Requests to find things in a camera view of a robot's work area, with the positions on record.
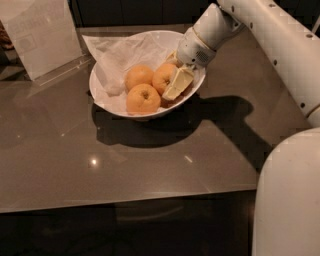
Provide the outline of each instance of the gray table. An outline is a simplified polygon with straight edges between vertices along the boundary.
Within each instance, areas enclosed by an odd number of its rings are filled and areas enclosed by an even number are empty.
[[[93,104],[93,65],[0,82],[0,212],[255,190],[272,148],[309,128],[247,30],[197,95],[147,123]]]

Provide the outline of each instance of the dark background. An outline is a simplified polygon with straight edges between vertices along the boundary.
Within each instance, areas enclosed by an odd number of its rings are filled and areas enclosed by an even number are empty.
[[[194,23],[215,0],[71,0],[77,27]],[[319,0],[276,0],[310,30],[320,14]]]

